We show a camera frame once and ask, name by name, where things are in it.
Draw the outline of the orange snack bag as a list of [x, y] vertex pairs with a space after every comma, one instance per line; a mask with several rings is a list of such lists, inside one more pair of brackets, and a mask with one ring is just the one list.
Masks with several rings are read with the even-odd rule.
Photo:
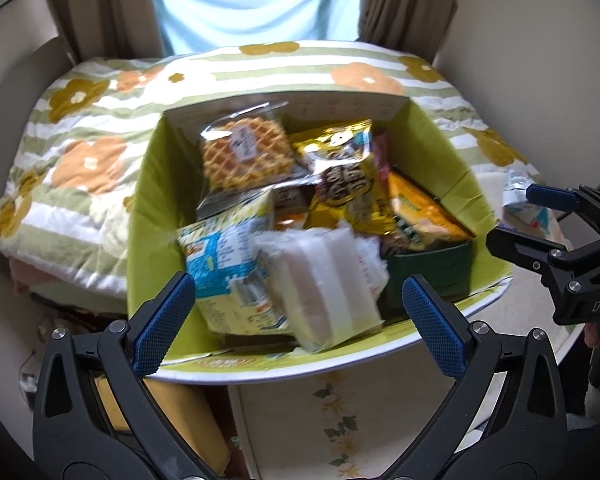
[[388, 175], [388, 197], [396, 232], [385, 243], [396, 252], [428, 252], [470, 242], [474, 236], [452, 214], [400, 172]]

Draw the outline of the blue yellow chip bag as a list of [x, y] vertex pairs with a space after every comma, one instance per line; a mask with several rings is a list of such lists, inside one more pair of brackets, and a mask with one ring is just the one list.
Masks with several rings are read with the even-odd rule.
[[264, 191], [178, 230], [185, 270], [196, 284], [196, 307], [213, 333], [291, 333], [287, 315], [270, 294], [268, 270], [253, 243], [253, 237], [272, 230], [273, 223], [273, 197]]

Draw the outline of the white translucent snack packet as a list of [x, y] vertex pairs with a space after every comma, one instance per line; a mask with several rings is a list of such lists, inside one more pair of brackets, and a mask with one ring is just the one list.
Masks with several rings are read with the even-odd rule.
[[389, 272], [378, 237], [357, 236], [343, 221], [335, 229], [260, 232], [253, 244], [304, 351], [335, 348], [381, 327], [377, 300]]

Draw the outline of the yellow foil snack bag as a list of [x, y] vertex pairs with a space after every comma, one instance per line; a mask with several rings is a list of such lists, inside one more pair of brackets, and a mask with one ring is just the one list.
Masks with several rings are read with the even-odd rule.
[[335, 229], [344, 221], [362, 235], [396, 232], [372, 151], [372, 125], [366, 118], [289, 136], [303, 166], [317, 177], [307, 229]]

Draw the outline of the waffle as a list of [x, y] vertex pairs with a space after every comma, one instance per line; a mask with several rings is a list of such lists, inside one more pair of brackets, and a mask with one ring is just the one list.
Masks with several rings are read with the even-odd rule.
[[286, 101], [263, 102], [202, 129], [202, 170], [210, 192], [244, 192], [309, 174], [280, 117], [287, 105]]

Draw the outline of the silver blue snack bag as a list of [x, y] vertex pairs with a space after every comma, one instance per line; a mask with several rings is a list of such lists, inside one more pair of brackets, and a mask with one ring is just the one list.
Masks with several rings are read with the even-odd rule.
[[523, 224], [533, 234], [549, 238], [552, 235], [552, 214], [547, 207], [529, 202], [527, 190], [532, 184], [535, 184], [535, 180], [526, 172], [507, 170], [501, 194], [502, 207], [506, 214]]

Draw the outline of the floral striped quilt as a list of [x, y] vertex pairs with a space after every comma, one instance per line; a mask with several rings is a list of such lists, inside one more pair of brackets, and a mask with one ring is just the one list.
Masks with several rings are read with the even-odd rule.
[[250, 44], [159, 61], [79, 64], [38, 98], [0, 198], [0, 252], [122, 298], [128, 220], [162, 114], [221, 96], [341, 90], [408, 96], [475, 174], [533, 167], [422, 58], [362, 42]]

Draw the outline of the green cardboard box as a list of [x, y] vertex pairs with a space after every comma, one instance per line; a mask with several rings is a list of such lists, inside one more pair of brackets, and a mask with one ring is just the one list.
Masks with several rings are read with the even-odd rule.
[[[162, 114], [140, 168], [131, 212], [126, 278], [130, 312], [157, 296], [172, 275], [184, 268], [176, 231], [194, 222], [201, 194], [198, 133], [216, 118], [266, 101], [285, 102], [283, 123], [289, 131], [361, 118], [373, 119], [387, 129], [393, 166], [434, 194], [475, 235], [469, 294], [458, 302], [460, 310], [471, 316], [509, 289], [512, 267], [486, 249], [486, 233], [496, 225], [496, 215], [449, 133], [439, 129], [422, 108], [406, 96], [392, 94], [279, 91], [228, 96]], [[193, 311], [155, 376], [199, 385], [270, 382], [379, 358], [419, 339], [412, 322], [400, 321], [317, 354], [286, 344], [226, 346], [208, 331], [202, 315]]]

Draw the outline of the right brown curtain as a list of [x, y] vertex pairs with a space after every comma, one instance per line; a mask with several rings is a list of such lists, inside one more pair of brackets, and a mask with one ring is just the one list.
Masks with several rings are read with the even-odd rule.
[[456, 9], [456, 0], [360, 0], [358, 39], [431, 62]]

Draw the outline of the brown curtain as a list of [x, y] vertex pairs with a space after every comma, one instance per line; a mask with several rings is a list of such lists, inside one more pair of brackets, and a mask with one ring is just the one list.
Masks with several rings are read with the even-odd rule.
[[360, 0], [358, 39], [431, 62], [456, 9], [456, 0]]
[[162, 58], [154, 0], [46, 0], [76, 62], [90, 58]]

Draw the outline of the left brown curtain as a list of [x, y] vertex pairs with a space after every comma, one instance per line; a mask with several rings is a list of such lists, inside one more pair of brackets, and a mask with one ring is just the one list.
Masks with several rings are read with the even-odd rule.
[[46, 0], [76, 62], [90, 58], [162, 58], [154, 0]]

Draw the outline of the light blue sheer curtain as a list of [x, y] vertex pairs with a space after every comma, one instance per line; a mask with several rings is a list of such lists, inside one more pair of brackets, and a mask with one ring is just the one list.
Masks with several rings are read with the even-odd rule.
[[154, 0], [169, 54], [246, 44], [358, 39], [361, 0]]

